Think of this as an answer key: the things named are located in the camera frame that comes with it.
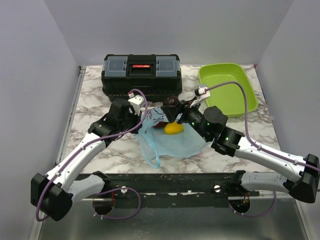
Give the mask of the dark purple fake fruit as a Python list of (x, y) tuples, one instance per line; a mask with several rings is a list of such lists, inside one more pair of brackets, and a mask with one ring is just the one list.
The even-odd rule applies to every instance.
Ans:
[(175, 106), (179, 103), (179, 99), (176, 96), (167, 97), (163, 102), (163, 106)]

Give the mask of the red fake fruit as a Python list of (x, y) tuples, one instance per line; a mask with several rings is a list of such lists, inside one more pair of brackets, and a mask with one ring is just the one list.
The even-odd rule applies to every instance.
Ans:
[(162, 128), (164, 128), (167, 124), (168, 124), (168, 122), (160, 121), (160, 122), (158, 122), (157, 124), (155, 124), (155, 125), (153, 126), (153, 128), (155, 128), (155, 129), (162, 129)]

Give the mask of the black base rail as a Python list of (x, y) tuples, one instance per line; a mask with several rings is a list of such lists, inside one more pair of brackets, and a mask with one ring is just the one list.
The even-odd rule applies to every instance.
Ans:
[(257, 197), (259, 191), (241, 186), (243, 170), (234, 173), (123, 173), (94, 174), (105, 185), (95, 198), (99, 211), (114, 199), (117, 209), (229, 207), (229, 198)]

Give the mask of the yellow fake lemon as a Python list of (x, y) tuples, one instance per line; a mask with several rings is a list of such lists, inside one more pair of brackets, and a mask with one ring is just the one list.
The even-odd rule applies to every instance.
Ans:
[(183, 125), (179, 124), (177, 122), (168, 123), (164, 127), (164, 133), (166, 135), (175, 135), (175, 134), (179, 134), (179, 133), (181, 133), (183, 131), (184, 131)]

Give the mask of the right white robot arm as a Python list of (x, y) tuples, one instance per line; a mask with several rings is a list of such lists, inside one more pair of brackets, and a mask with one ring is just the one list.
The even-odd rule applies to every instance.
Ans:
[(287, 193), (304, 203), (316, 201), (320, 181), (317, 156), (294, 155), (252, 140), (248, 134), (228, 127), (228, 117), (216, 106), (200, 112), (198, 106), (180, 101), (176, 105), (163, 105), (161, 110), (169, 123), (189, 124), (219, 154), (249, 160), (271, 170), (244, 172), (230, 183), (234, 195), (266, 190)]

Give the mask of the blue plastic bag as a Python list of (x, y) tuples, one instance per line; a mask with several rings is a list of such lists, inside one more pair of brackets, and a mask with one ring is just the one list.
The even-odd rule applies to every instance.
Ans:
[(160, 107), (151, 108), (136, 135), (145, 161), (153, 168), (160, 167), (162, 156), (191, 158), (209, 144), (187, 123), (182, 124), (183, 131), (176, 134), (166, 134), (164, 127), (156, 127), (167, 122)]

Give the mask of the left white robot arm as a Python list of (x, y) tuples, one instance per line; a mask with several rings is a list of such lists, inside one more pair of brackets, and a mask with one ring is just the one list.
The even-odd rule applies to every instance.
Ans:
[(45, 175), (37, 173), (32, 178), (30, 202), (36, 207), (38, 222), (47, 218), (61, 220), (74, 203), (91, 195), (104, 198), (113, 192), (126, 194), (132, 190), (125, 185), (112, 188), (107, 176), (99, 172), (80, 181), (76, 178), (119, 136), (138, 132), (147, 115), (141, 108), (147, 106), (147, 100), (141, 95), (131, 96), (128, 100), (117, 98), (108, 113), (90, 125), (80, 144), (61, 163)]

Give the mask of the black plastic toolbox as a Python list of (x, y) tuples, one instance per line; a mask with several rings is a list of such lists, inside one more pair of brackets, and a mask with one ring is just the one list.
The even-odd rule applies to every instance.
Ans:
[(130, 90), (138, 89), (149, 102), (162, 102), (182, 93), (180, 58), (176, 54), (108, 54), (101, 82), (110, 101), (127, 99)]

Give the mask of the green plastic tray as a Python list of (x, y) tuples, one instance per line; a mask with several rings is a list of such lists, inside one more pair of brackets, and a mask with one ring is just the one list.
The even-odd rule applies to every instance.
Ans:
[[(207, 87), (213, 87), (226, 82), (238, 82), (244, 89), (248, 111), (258, 107), (258, 100), (253, 86), (244, 69), (236, 63), (216, 63), (202, 66), (198, 70), (199, 82)], [(229, 118), (245, 114), (244, 97), (236, 84), (226, 84), (210, 91), (206, 100), (209, 107), (218, 107)]]

